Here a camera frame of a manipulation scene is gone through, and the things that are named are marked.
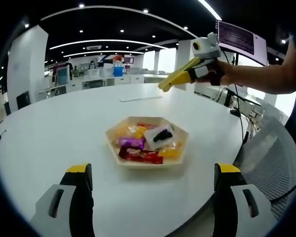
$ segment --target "mesh chair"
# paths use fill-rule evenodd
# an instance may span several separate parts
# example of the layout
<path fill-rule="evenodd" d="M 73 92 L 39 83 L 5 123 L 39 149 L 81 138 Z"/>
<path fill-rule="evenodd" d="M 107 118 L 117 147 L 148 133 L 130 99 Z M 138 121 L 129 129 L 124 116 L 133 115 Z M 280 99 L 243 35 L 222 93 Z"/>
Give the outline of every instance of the mesh chair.
<path fill-rule="evenodd" d="M 296 144 L 275 118 L 240 150 L 235 165 L 248 184 L 256 185 L 269 200 L 278 198 L 296 185 Z M 276 219 L 292 201 L 296 190 L 272 204 Z"/>

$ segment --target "human arm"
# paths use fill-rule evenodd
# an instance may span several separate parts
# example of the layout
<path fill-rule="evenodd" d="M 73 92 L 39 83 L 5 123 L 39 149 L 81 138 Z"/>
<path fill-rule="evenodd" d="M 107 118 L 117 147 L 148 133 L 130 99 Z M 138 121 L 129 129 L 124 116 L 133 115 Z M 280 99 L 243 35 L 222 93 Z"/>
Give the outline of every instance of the human arm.
<path fill-rule="evenodd" d="M 270 94 L 285 94 L 296 91 L 296 49 L 290 40 L 282 65 L 265 67 L 233 66 L 219 62 L 225 75 L 221 84 L 239 84 Z"/>

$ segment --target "ceiling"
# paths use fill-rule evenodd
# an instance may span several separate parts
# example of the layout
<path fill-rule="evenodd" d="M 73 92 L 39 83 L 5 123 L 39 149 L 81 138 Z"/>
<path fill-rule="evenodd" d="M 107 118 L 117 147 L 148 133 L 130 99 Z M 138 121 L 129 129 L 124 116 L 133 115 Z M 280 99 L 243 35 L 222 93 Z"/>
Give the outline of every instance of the ceiling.
<path fill-rule="evenodd" d="M 272 10 L 273 6 L 268 6 L 262 0 L 207 0 L 212 8 L 218 13 L 223 21 L 240 26 L 266 39 L 267 46 L 272 47 L 282 53 L 286 52 L 286 45 L 280 43 L 282 36 L 275 22 Z M 50 14 L 78 7 L 80 3 L 85 6 L 110 5 L 121 6 L 142 11 L 148 9 L 149 13 L 162 17 L 174 24 L 188 27 L 192 34 L 203 37 L 209 32 L 215 31 L 216 20 L 214 16 L 198 0 L 66 0 L 66 1 L 40 1 L 31 4 L 18 4 L 21 9 L 20 14 L 28 16 L 30 27 L 40 25 L 48 34 L 46 49 L 46 65 L 51 64 L 51 60 L 63 61 L 64 55 L 80 53 L 83 47 L 101 45 L 101 50 L 130 50 L 134 51 L 144 45 L 124 42 L 90 42 L 73 44 L 57 49 L 50 49 L 64 43 L 80 40 L 135 40 L 146 43 L 158 43 L 165 40 L 187 40 L 194 37 L 183 29 L 179 29 L 162 20 L 151 17 L 148 14 L 114 9 L 114 8 L 82 8 L 70 12 L 65 12 L 48 19 L 41 18 Z M 19 34 L 30 29 L 23 29 Z M 167 44 L 166 47 L 176 47 L 176 43 Z M 159 50 L 158 48 L 148 48 L 148 50 Z M 271 63 L 281 63 L 275 61 L 275 57 L 270 55 Z"/>

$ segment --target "white round table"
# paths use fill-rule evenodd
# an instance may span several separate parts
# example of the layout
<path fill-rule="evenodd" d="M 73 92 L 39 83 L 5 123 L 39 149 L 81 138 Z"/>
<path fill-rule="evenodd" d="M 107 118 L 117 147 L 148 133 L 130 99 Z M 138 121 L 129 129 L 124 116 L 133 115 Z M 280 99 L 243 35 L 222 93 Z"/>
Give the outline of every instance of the white round table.
<path fill-rule="evenodd" d="M 66 170 L 92 164 L 93 227 L 98 237 L 163 237 L 214 193 L 214 164 L 233 163 L 240 119 L 209 99 L 156 84 L 128 84 L 60 95 L 27 106 L 0 124 L 0 177 L 16 209 L 30 220 L 35 203 Z M 120 102 L 142 96 L 162 98 Z M 164 117 L 189 133 L 182 166 L 119 167 L 105 131 L 128 116 Z M 243 119 L 244 130 L 248 123 Z"/>

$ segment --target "human hand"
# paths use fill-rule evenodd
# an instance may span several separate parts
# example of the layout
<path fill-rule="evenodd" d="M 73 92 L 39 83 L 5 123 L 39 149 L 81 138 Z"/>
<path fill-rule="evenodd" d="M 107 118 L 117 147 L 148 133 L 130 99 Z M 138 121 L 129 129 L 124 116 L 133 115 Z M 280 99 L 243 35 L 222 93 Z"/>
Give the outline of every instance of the human hand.
<path fill-rule="evenodd" d="M 233 84 L 233 65 L 229 63 L 225 63 L 222 61 L 217 61 L 218 66 L 221 68 L 221 70 L 224 72 L 224 76 L 221 78 L 221 85 L 230 85 Z M 208 66 L 208 71 L 212 72 L 214 71 L 213 66 Z M 210 76 L 208 74 L 200 79 L 197 79 L 196 82 L 204 83 L 204 82 L 210 82 Z"/>

